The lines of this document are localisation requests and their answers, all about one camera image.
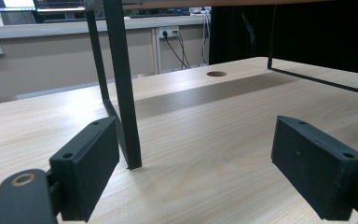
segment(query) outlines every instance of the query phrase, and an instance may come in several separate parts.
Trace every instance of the desk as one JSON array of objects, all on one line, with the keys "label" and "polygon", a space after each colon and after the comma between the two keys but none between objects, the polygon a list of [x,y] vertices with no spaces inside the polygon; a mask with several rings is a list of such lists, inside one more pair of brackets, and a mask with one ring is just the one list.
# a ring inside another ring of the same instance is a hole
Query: desk
[{"label": "desk", "polygon": [[[144,166],[129,171],[121,157],[89,223],[321,223],[271,163],[276,117],[303,119],[358,150],[358,93],[266,64],[254,58],[134,79]],[[358,74],[276,65],[358,82]],[[47,170],[50,156],[103,117],[98,87],[0,104],[0,182]]]}]

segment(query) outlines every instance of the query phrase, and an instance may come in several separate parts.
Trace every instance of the mounting hole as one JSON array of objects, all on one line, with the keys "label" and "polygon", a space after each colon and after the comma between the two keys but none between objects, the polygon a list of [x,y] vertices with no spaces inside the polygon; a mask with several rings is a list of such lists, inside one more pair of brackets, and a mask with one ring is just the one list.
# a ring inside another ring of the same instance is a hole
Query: mounting hole
[{"label": "mounting hole", "polygon": [[62,157],[63,157],[64,159],[69,159],[69,158],[71,158],[73,155],[74,155],[74,154],[72,154],[72,153],[66,153],[66,154],[64,154]]},{"label": "mounting hole", "polygon": [[11,181],[14,187],[20,187],[31,183],[34,180],[34,174],[19,175]]},{"label": "mounting hole", "polygon": [[344,152],[344,157],[353,159],[354,156],[351,153]]},{"label": "mounting hole", "polygon": [[219,71],[214,71],[214,72],[209,72],[206,75],[210,76],[210,77],[225,77],[227,75],[227,73],[225,72],[219,72]]}]

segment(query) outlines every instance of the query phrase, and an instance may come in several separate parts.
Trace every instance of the cable hole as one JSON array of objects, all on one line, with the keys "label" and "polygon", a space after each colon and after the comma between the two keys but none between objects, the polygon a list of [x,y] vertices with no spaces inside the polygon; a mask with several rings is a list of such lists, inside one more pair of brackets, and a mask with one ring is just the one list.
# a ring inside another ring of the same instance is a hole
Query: cable hole
[{"label": "cable hole", "polygon": [[209,72],[206,75],[210,76],[210,77],[225,77],[227,75],[227,73],[225,72],[219,72],[219,71],[214,71],[214,72]]}]

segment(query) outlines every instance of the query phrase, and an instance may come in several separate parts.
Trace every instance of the power socket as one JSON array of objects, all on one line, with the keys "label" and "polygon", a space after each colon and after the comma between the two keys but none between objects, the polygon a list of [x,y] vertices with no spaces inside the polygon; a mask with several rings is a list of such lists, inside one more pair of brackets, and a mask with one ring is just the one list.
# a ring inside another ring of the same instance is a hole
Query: power socket
[{"label": "power socket", "polygon": [[167,32],[167,37],[176,37],[175,32],[179,32],[179,26],[159,27],[159,38],[165,38],[163,32]]}]

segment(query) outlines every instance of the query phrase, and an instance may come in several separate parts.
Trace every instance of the screw hole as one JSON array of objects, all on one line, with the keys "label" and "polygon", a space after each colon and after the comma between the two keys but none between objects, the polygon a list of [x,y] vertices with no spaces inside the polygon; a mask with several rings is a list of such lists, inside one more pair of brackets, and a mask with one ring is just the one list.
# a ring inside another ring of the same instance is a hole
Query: screw hole
[{"label": "screw hole", "polygon": [[351,153],[345,152],[343,155],[344,155],[344,157],[347,157],[347,158],[351,158],[351,159],[354,158],[354,156]]},{"label": "screw hole", "polygon": [[64,154],[62,157],[63,157],[64,159],[69,159],[69,158],[71,158],[73,155],[74,155],[74,154],[72,154],[72,153],[66,153],[66,154]]}]

